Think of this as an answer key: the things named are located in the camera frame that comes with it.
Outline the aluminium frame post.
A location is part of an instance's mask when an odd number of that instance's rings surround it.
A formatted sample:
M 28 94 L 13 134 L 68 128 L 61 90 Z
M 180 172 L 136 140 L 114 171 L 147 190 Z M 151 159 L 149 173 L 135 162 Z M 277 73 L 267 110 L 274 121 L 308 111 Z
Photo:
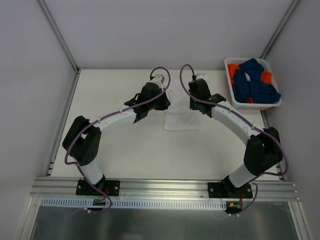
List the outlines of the aluminium frame post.
M 273 31 L 269 41 L 267 42 L 264 50 L 262 51 L 260 58 L 265 59 L 268 54 L 271 52 L 273 46 L 276 44 L 278 38 L 280 37 L 282 31 L 287 25 L 288 21 L 296 11 L 297 7 L 301 3 L 301 0 L 291 0 L 287 9 L 285 10 L 283 16 L 281 17 L 279 23 L 277 24 L 275 30 Z
M 48 22 L 50 28 L 52 29 L 52 32 L 54 34 L 54 36 L 56 37 L 60 47 L 62 48 L 62 51 L 64 52 L 68 62 L 70 63 L 72 69 L 78 73 L 80 68 L 78 67 L 71 51 L 70 51 L 70 48 L 69 46 L 67 45 L 66 43 L 66 40 L 65 38 L 63 37 L 60 29 L 59 29 L 59 26 L 51 12 L 51 10 L 49 9 L 47 3 L 45 0 L 36 0 L 37 4 L 39 5 L 41 11 L 43 12 L 44 14 L 44 17 L 46 19 L 46 21 Z

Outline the aluminium mounting rail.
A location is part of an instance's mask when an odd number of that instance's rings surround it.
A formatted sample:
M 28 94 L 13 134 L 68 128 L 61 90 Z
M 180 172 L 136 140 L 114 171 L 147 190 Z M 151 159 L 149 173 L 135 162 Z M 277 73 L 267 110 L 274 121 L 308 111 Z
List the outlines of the aluminium mounting rail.
M 114 198 L 139 200 L 227 200 L 216 191 L 216 180 L 108 179 L 105 193 Z M 32 197 L 85 197 L 94 190 L 78 177 L 37 177 L 30 191 Z M 296 185 L 288 181 L 255 181 L 234 195 L 248 201 L 300 202 Z

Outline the aluminium frame post left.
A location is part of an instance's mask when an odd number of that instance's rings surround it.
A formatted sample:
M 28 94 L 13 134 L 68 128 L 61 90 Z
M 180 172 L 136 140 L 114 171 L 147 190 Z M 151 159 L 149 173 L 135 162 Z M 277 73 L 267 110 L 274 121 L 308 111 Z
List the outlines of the aluminium frame post left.
M 68 62 L 70 63 L 72 69 L 78 73 L 80 68 L 78 67 L 71 51 L 70 51 L 70 48 L 69 46 L 67 45 L 66 43 L 66 40 L 65 38 L 63 37 L 60 29 L 59 29 L 59 26 L 51 12 L 51 10 L 49 9 L 47 3 L 45 0 L 36 0 L 37 4 L 39 5 L 41 11 L 43 12 L 44 14 L 44 17 L 46 19 L 46 21 L 48 22 L 50 28 L 52 29 L 52 32 L 54 34 L 54 36 L 56 37 L 60 47 L 62 48 L 62 51 L 64 52 Z

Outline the blue t shirt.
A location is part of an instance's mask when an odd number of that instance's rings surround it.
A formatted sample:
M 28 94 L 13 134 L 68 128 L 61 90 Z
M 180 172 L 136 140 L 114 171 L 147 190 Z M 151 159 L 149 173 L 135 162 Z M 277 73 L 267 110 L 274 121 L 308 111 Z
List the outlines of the blue t shirt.
M 252 98 L 256 104 L 278 102 L 281 94 L 272 84 L 261 81 L 261 74 L 264 71 L 264 67 L 255 58 L 239 64 L 239 69 L 236 70 L 233 77 L 236 96 L 244 99 Z

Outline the aluminium frame post right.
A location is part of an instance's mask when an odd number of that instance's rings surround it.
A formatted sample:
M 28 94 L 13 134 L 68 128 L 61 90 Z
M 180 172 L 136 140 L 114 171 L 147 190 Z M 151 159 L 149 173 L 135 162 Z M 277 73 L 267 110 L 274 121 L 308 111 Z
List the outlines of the aluminium frame post right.
M 281 17 L 279 23 L 277 24 L 275 30 L 273 31 L 269 41 L 267 42 L 264 50 L 262 51 L 260 58 L 265 59 L 268 54 L 271 52 L 273 46 L 276 44 L 278 38 L 280 37 L 282 31 L 287 25 L 288 21 L 296 11 L 297 7 L 301 3 L 301 0 L 291 0 L 287 9 L 285 10 L 283 16 Z

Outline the white plastic laundry basket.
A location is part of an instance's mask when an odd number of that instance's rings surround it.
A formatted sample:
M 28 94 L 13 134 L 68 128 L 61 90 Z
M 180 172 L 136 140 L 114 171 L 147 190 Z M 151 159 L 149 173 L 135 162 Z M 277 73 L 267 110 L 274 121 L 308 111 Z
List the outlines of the white plastic laundry basket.
M 228 83 L 228 88 L 229 88 L 229 92 L 230 92 L 230 97 L 231 97 L 231 105 L 235 108 L 235 109 L 243 109 L 243 110 L 266 110 L 268 108 L 271 107 L 279 107 L 282 103 L 282 99 L 280 98 L 280 100 L 278 102 L 275 103 L 270 103 L 270 104 L 262 104 L 262 103 L 241 103 L 236 101 L 235 96 L 234 96 L 234 90 L 233 90 L 233 85 L 232 85 L 232 80 L 231 80 L 231 75 L 229 73 L 229 69 L 228 69 L 228 65 L 229 64 L 242 64 L 248 60 L 250 60 L 251 58 L 249 57 L 227 57 L 224 60 L 224 66 L 225 66 L 225 71 L 226 71 L 226 77 L 227 77 L 227 83 Z M 266 70 L 267 72 L 272 73 L 271 77 L 270 77 L 270 81 L 272 83 L 272 85 L 274 86 L 274 88 L 277 90 L 278 93 L 280 93 L 278 85 L 277 85 L 277 81 L 275 80 L 275 77 L 273 76 L 273 70 L 270 66 L 270 64 L 262 59 L 262 58 L 256 58 L 257 62 L 260 63 L 264 70 Z

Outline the white t shirt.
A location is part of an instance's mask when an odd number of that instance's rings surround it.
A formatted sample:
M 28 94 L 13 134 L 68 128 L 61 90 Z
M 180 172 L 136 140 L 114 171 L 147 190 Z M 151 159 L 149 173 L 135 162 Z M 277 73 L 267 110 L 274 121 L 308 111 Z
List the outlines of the white t shirt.
M 199 118 L 197 113 L 190 109 L 190 97 L 184 91 L 180 79 L 171 80 L 165 93 L 170 106 L 164 111 L 163 129 L 165 131 L 197 131 Z

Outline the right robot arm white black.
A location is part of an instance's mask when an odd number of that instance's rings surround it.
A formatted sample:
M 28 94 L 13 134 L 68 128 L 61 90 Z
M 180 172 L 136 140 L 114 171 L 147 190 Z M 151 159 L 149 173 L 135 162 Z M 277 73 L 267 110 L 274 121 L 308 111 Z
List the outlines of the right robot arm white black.
M 243 163 L 222 181 L 224 193 L 235 198 L 243 185 L 283 160 L 279 132 L 273 127 L 260 129 L 255 126 L 222 95 L 212 95 L 202 78 L 190 81 L 188 87 L 190 108 L 222 123 L 245 145 Z

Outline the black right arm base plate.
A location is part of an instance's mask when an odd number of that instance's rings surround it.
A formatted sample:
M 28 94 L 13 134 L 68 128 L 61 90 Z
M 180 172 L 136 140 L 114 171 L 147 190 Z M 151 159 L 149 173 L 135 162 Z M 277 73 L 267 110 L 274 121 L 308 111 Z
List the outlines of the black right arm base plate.
M 225 185 L 222 182 L 208 182 L 207 191 L 209 198 L 213 199 L 252 199 L 253 191 L 249 183 L 241 187 Z

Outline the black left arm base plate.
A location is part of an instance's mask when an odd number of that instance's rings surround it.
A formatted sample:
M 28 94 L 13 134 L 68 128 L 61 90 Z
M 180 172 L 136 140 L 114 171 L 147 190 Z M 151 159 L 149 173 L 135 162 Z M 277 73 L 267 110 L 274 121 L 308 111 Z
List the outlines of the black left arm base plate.
M 101 179 L 95 187 L 107 194 L 108 196 L 117 197 L 120 191 L 119 180 L 106 180 Z M 89 183 L 84 179 L 79 179 L 77 182 L 77 187 L 75 194 L 77 196 L 101 196 L 102 194 L 99 191 L 96 191 Z

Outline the orange t shirt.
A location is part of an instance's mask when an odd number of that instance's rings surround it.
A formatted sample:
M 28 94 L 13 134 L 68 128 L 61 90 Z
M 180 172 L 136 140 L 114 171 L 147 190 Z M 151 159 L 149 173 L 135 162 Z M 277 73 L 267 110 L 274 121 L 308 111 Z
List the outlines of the orange t shirt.
M 227 64 L 227 68 L 228 68 L 228 73 L 229 73 L 230 82 L 231 82 L 235 100 L 240 100 L 241 103 L 253 104 L 254 101 L 252 100 L 252 98 L 243 98 L 243 97 L 236 96 L 234 75 L 236 73 L 236 70 L 240 69 L 239 65 L 230 63 L 230 64 Z M 272 77 L 271 72 L 263 71 L 260 79 L 263 83 L 271 85 L 272 84 L 271 77 Z

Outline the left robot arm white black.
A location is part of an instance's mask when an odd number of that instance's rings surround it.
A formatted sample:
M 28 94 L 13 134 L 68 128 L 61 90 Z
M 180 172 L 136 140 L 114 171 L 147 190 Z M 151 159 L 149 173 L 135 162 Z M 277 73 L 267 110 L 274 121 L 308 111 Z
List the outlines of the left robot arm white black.
M 62 142 L 66 150 L 64 160 L 68 165 L 68 157 L 74 159 L 73 164 L 79 166 L 80 173 L 89 180 L 87 189 L 93 195 L 101 194 L 105 188 L 105 177 L 95 161 L 101 139 L 112 131 L 137 123 L 151 110 L 166 110 L 170 101 L 164 90 L 160 81 L 149 81 L 140 93 L 124 103 L 123 109 L 107 117 L 87 119 L 80 115 L 75 118 Z

